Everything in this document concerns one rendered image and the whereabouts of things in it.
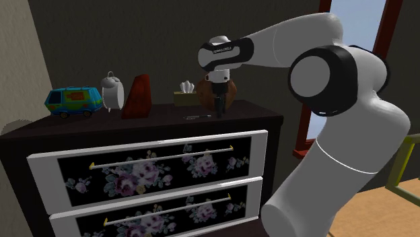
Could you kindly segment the red framed window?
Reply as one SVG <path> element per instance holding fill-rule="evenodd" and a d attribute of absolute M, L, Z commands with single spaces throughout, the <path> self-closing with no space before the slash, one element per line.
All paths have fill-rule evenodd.
<path fill-rule="evenodd" d="M 403 0 L 320 0 L 320 12 L 339 16 L 344 29 L 344 43 L 356 44 L 386 58 Z M 326 119 L 312 114 L 303 105 L 293 155 L 302 159 Z"/>

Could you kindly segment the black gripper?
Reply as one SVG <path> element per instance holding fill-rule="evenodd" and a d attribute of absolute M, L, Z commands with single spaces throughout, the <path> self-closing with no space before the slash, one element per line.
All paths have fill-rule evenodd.
<path fill-rule="evenodd" d="M 225 113 L 225 95 L 228 92 L 227 83 L 212 83 L 212 93 L 215 96 L 214 105 L 215 111 L 217 112 L 217 118 L 221 118 L 222 114 Z"/>

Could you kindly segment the white alarm clock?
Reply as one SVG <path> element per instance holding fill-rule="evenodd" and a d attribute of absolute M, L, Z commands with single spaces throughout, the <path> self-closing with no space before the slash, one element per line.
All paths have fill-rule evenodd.
<path fill-rule="evenodd" d="M 115 77 L 112 71 L 101 80 L 102 103 L 110 112 L 112 109 L 121 110 L 125 101 L 125 92 L 120 79 Z"/>

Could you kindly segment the blue green toy van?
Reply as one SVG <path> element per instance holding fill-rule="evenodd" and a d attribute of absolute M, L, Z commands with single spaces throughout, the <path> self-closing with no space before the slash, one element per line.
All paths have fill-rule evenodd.
<path fill-rule="evenodd" d="M 97 88 L 83 86 L 51 90 L 44 105 L 52 115 L 68 118 L 72 114 L 90 117 L 102 108 L 102 97 Z"/>

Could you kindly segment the dark floral chest of drawers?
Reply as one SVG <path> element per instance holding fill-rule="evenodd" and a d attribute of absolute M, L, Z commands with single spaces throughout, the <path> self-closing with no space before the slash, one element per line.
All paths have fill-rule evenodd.
<path fill-rule="evenodd" d="M 184 116 L 210 114 L 186 120 Z M 25 222 L 0 237 L 54 237 L 48 215 L 26 161 L 33 153 L 120 145 L 201 135 L 265 129 L 268 132 L 261 201 L 273 192 L 275 164 L 283 116 L 245 100 L 236 100 L 222 118 L 201 106 L 156 104 L 147 118 L 121 119 L 119 110 L 101 110 L 90 118 L 47 116 L 0 136 L 0 160 L 22 209 Z"/>

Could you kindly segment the dark red metronome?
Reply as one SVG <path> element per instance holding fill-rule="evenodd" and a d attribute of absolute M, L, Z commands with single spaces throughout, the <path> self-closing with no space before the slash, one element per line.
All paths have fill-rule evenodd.
<path fill-rule="evenodd" d="M 148 74 L 138 75 L 131 86 L 121 119 L 142 119 L 151 110 L 151 88 Z"/>

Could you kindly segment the brown round vase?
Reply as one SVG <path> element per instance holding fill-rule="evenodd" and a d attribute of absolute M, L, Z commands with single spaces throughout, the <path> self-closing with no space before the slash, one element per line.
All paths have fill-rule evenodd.
<path fill-rule="evenodd" d="M 228 83 L 228 92 L 226 93 L 225 108 L 228 109 L 237 93 L 237 88 L 235 83 L 230 80 Z M 198 82 L 196 86 L 197 96 L 199 97 L 199 102 L 201 105 L 210 111 L 215 111 L 214 97 L 211 82 L 202 79 Z"/>

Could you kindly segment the tan tissue box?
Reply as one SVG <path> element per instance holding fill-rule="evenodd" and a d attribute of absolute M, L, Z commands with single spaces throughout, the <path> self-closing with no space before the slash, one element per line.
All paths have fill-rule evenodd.
<path fill-rule="evenodd" d="M 200 104 L 195 85 L 189 80 L 180 84 L 180 91 L 173 93 L 173 99 L 175 106 L 196 106 Z"/>

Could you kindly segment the yellow green frame furniture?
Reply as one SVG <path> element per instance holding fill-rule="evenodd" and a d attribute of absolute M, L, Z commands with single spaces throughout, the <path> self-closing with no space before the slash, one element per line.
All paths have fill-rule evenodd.
<path fill-rule="evenodd" d="M 412 150 L 418 143 L 420 143 L 420 133 L 407 135 L 404 138 L 396 154 L 396 158 L 390 171 L 390 175 L 388 177 L 385 188 L 395 195 L 398 195 L 408 202 L 420 207 L 420 197 L 398 186 L 408 164 Z"/>

